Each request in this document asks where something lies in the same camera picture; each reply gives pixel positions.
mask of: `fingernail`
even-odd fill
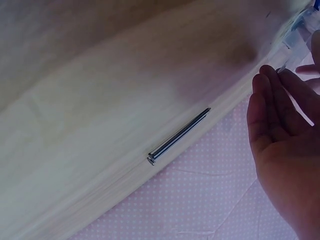
[[[278,69],[278,71],[276,71],[277,74],[283,72],[283,70],[286,69],[286,65],[283,65],[281,68]]]

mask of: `fingers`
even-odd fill
[[[266,102],[259,93],[250,97],[246,118],[253,158],[257,160],[259,154],[273,143],[269,135]]]
[[[318,71],[318,69],[317,69],[315,64],[298,66],[295,69],[295,72],[297,74],[305,74],[305,75],[319,74],[319,71]]]
[[[320,97],[297,75],[289,70],[279,73],[279,79],[285,89],[296,100],[301,110],[313,123],[320,123]]]
[[[319,74],[320,73],[320,30],[315,31],[311,39],[311,53],[314,64],[298,66],[297,74]]]
[[[315,31],[311,39],[311,53],[318,73],[320,72],[320,31]]]
[[[320,78],[312,78],[305,81],[305,84],[315,91],[316,94],[320,94]]]
[[[290,135],[282,128],[277,110],[274,104],[271,85],[267,76],[257,74],[252,80],[253,93],[263,96],[266,105],[268,131],[271,133],[272,139],[275,141],[283,141]]]
[[[271,66],[265,65],[260,68],[260,73],[266,75],[270,81],[275,108],[284,129],[292,136],[300,135],[310,129],[310,124],[294,107],[277,72]]]

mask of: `polka dot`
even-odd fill
[[[247,107],[69,240],[295,239],[257,180]]]

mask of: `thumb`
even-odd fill
[[[312,35],[311,53],[317,71],[320,73],[320,30],[317,30]]]

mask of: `plastic clip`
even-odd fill
[[[314,8],[319,11],[319,5],[320,5],[320,0],[315,0],[315,3],[314,3]]]

